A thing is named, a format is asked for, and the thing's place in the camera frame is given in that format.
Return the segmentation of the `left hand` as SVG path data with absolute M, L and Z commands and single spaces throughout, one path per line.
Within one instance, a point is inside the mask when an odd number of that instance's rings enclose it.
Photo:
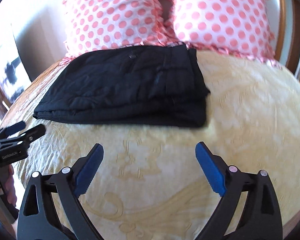
M 12 205 L 12 206 L 16 206 L 16 202 L 17 202 L 17 196 L 15 193 L 15 187 L 14 187 L 14 178 L 13 178 L 13 174 L 14 174 L 14 169 L 11 165 L 8 166 L 8 179 L 4 185 L 4 190 L 7 194 L 7 201 Z

